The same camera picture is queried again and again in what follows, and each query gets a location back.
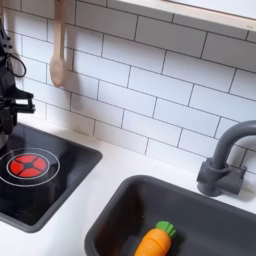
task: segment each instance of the orange carrot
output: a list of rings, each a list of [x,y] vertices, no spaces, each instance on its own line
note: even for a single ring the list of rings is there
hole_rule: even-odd
[[[169,222],[158,222],[142,239],[134,256],[165,256],[171,248],[176,230]]]

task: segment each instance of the wooden utensil handle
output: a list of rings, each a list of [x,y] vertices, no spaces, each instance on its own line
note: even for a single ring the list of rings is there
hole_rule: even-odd
[[[65,0],[55,0],[54,56],[64,58],[64,14]]]

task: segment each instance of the tile backsplash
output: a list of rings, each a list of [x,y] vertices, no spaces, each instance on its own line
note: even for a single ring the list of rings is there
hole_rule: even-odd
[[[54,0],[6,0],[36,115],[197,172],[221,135],[256,119],[256,34],[116,0],[67,0],[68,78],[49,74]],[[228,159],[256,188],[256,137]]]

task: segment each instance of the countertop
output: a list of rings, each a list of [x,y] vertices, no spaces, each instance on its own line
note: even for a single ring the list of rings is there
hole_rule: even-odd
[[[35,119],[21,116],[19,121],[97,149],[103,159],[41,231],[27,234],[0,222],[3,256],[85,256],[86,233],[122,181],[133,175],[153,176],[198,193],[196,173]],[[242,191],[238,198],[222,195],[217,200],[256,214],[256,195],[247,191]]]

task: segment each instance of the sink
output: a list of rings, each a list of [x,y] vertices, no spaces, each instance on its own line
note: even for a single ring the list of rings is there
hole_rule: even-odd
[[[85,238],[86,254],[133,256],[161,220],[177,230],[168,256],[256,255],[256,215],[148,176],[120,185]]]

